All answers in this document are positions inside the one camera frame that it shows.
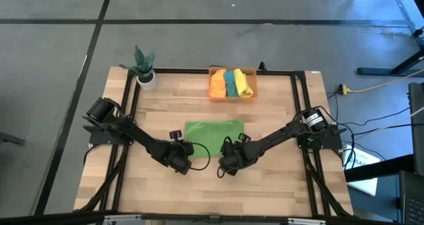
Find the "wooden table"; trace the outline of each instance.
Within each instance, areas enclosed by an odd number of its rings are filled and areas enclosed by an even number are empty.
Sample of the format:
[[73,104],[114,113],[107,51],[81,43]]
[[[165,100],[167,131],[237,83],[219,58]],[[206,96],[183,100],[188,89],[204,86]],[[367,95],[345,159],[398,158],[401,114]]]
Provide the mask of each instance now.
[[[158,88],[141,91],[136,121],[155,138],[169,140],[169,131],[181,129],[187,120],[244,120],[244,130],[253,140],[283,127],[295,114],[290,77],[259,75],[259,97],[255,103],[214,103],[207,98],[208,75],[158,73]],[[306,72],[312,106],[328,108],[320,72]],[[103,96],[121,102],[127,71],[112,67]],[[135,80],[132,83],[133,95]],[[111,147],[99,146],[87,157],[75,208],[81,208],[102,184]],[[190,159],[203,167],[207,158]],[[321,150],[328,188],[345,210],[352,213],[340,158]],[[129,150],[119,212],[159,214],[222,214],[253,216],[311,216],[305,169],[296,139],[265,153],[258,163],[232,177],[217,177],[218,158],[204,171],[175,173],[150,158],[134,143]],[[111,186],[107,208],[111,207]],[[321,195],[315,185],[318,209]]]

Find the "green towel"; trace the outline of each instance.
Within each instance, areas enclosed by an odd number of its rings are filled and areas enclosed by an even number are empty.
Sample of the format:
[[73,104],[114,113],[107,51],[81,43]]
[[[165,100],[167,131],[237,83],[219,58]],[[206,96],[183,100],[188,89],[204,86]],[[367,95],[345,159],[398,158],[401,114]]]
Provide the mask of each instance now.
[[[235,141],[240,133],[244,133],[244,122],[239,119],[186,122],[184,140],[206,146],[211,157],[216,157],[221,154],[224,138],[229,136],[232,141]],[[193,147],[194,154],[192,157],[207,158],[207,152],[204,148],[198,145],[193,145]]]

